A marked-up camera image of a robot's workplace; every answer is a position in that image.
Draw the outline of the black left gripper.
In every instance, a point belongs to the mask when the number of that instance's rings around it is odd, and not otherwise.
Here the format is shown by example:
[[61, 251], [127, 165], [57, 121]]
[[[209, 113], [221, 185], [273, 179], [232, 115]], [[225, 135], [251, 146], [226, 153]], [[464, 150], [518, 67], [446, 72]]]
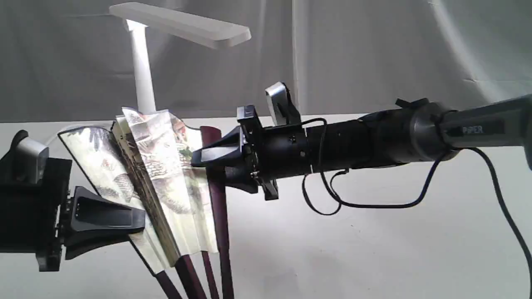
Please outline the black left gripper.
[[82, 186], [72, 197], [70, 225], [74, 231], [123, 231], [125, 233], [71, 233], [62, 236], [57, 227], [60, 205], [66, 200], [72, 169], [70, 159], [48, 157], [37, 184], [15, 178], [15, 147], [30, 137], [18, 131], [1, 158], [0, 251], [34, 254], [39, 271], [58, 271], [62, 257], [72, 260], [98, 248], [129, 242], [126, 233], [145, 229], [145, 211], [111, 202]]

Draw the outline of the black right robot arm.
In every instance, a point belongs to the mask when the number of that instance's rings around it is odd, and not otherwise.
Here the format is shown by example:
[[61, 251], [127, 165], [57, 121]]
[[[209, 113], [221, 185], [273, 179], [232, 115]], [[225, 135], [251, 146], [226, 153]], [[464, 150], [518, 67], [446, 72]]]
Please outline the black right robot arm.
[[219, 253], [225, 221], [215, 187], [265, 200], [277, 180], [350, 169], [392, 168], [452, 159], [464, 148], [521, 146], [531, 163], [531, 96], [471, 110], [451, 110], [426, 98], [354, 120], [302, 121], [288, 102], [275, 102], [274, 126], [252, 105], [237, 108], [237, 125], [190, 127], [168, 110], [124, 108], [111, 127], [80, 126], [58, 133], [99, 195], [68, 207], [70, 260], [129, 240], [154, 272], [185, 255]]

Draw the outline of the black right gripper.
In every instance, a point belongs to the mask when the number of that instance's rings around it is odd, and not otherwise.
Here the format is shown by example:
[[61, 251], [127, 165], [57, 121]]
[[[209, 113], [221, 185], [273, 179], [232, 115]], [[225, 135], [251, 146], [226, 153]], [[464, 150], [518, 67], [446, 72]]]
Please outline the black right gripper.
[[[295, 107], [279, 114], [281, 124], [263, 127], [253, 105], [237, 108], [237, 121], [228, 134], [192, 152], [193, 167], [225, 166], [225, 185], [278, 199], [277, 179], [311, 174], [308, 142]], [[245, 165], [236, 165], [239, 161]]]

